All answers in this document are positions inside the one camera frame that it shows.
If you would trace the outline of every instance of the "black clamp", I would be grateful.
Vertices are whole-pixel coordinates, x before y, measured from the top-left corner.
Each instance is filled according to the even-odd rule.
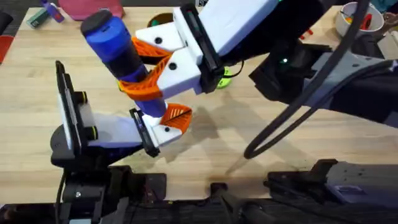
[[[181,12],[200,50],[203,52],[202,63],[199,65],[202,92],[211,93],[215,91],[218,82],[224,75],[224,66],[201,23],[195,5],[186,4],[181,7]]]

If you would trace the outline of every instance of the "black screw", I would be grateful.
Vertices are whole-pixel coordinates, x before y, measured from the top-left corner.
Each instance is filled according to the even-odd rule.
[[[170,70],[176,70],[176,69],[177,69],[177,64],[174,63],[174,62],[170,63],[169,69],[170,69]]]
[[[162,42],[163,42],[162,38],[160,38],[160,37],[156,37],[155,38],[155,43],[156,44],[161,44]]]

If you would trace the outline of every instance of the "white container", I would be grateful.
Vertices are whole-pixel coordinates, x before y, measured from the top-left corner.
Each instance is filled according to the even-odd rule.
[[[344,36],[348,30],[348,27],[351,25],[346,21],[346,17],[353,15],[356,10],[356,6],[358,3],[350,2],[345,4],[341,11],[344,13],[338,12],[336,16],[336,30],[341,35]],[[368,12],[366,14],[372,14],[372,21],[371,25],[369,26],[368,30],[360,29],[356,34],[357,37],[364,35],[364,34],[372,34],[380,30],[384,25],[383,15],[372,5],[369,6]]]

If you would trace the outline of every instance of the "wooden table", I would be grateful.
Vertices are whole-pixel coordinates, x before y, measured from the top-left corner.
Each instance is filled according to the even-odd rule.
[[[112,74],[80,34],[80,23],[49,21],[32,30],[25,21],[0,65],[0,203],[54,202],[61,169],[51,165],[49,141],[61,123],[57,108],[55,60],[61,60],[76,90],[88,93],[100,113],[129,116],[134,106],[119,92]],[[334,7],[312,28],[307,42],[336,45]],[[169,7],[126,8],[124,21],[133,31]],[[136,172],[165,172],[167,199],[205,198],[212,182],[227,182],[243,197],[268,197],[262,186],[275,170],[305,170],[322,158],[362,164],[397,164],[398,131],[331,111],[319,111],[298,130],[254,160],[243,159],[247,144],[285,105],[266,100],[248,78],[264,57],[247,61],[231,86],[209,95],[192,91],[169,99],[195,112],[188,132],[161,149],[119,161]]]

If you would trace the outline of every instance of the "blue cylinder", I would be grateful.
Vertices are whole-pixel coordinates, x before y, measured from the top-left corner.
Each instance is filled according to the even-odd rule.
[[[100,10],[81,24],[81,33],[98,57],[118,80],[140,82],[148,74],[131,35],[123,21],[107,10]],[[166,112],[161,98],[150,101],[136,101],[142,112],[159,118]]]

